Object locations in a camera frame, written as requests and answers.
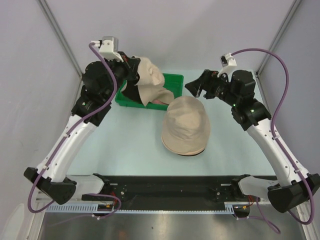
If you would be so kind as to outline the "beige logo bucket hat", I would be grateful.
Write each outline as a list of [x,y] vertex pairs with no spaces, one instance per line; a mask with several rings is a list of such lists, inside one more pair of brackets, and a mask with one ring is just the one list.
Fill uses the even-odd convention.
[[207,146],[211,124],[201,101],[180,96],[168,106],[163,118],[161,140],[170,149],[185,153]]

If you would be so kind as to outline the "black bucket hat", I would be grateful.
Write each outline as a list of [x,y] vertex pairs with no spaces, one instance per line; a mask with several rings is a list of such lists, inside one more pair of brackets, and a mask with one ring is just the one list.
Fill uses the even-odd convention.
[[199,151],[190,152],[190,153],[184,153],[184,154],[178,154],[178,155],[179,156],[183,156],[183,157],[194,157],[194,156],[200,155],[204,151],[205,151],[205,149],[203,148],[202,150],[199,150]]

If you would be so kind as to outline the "beige bucket hat pink lining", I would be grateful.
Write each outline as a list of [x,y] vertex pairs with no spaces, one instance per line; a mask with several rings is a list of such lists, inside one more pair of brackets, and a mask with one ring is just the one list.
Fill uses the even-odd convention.
[[163,145],[164,145],[164,147],[165,147],[167,150],[169,150],[170,152],[172,152],[172,153],[174,153],[174,154],[177,154],[177,155],[179,155],[179,154],[186,154],[186,153],[192,153],[192,152],[196,152],[196,151],[201,151],[202,149],[206,149],[205,147],[202,147],[202,148],[200,148],[200,149],[193,150],[193,151],[188,150],[188,151],[186,151],[186,152],[181,152],[181,151],[177,151],[177,150],[172,150],[172,149],[169,148],[165,143],[163,143]]

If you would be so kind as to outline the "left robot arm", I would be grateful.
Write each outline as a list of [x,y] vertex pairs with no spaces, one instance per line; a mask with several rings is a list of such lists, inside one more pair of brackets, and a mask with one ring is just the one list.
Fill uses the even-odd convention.
[[110,196],[111,188],[96,174],[84,181],[67,177],[68,169],[86,139],[101,124],[111,109],[111,102],[123,84],[134,85],[140,79],[140,57],[128,57],[120,52],[120,59],[102,57],[91,62],[82,75],[80,97],[71,110],[68,123],[48,156],[37,166],[27,167],[24,177],[53,202],[63,205],[75,194],[93,193],[98,199]]

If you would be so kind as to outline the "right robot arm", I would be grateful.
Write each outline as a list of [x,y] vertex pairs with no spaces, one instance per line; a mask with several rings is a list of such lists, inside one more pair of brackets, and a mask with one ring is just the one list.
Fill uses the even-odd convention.
[[242,201],[248,195],[268,200],[280,213],[285,213],[309,200],[307,189],[315,194],[320,187],[319,174],[311,174],[299,161],[281,149],[285,146],[281,137],[273,136],[271,114],[263,103],[255,99],[256,82],[247,70],[236,70],[229,78],[225,73],[204,70],[185,88],[196,98],[205,92],[204,98],[219,98],[231,106],[234,120],[258,144],[269,161],[276,180],[257,178],[244,174],[232,180],[231,196]]

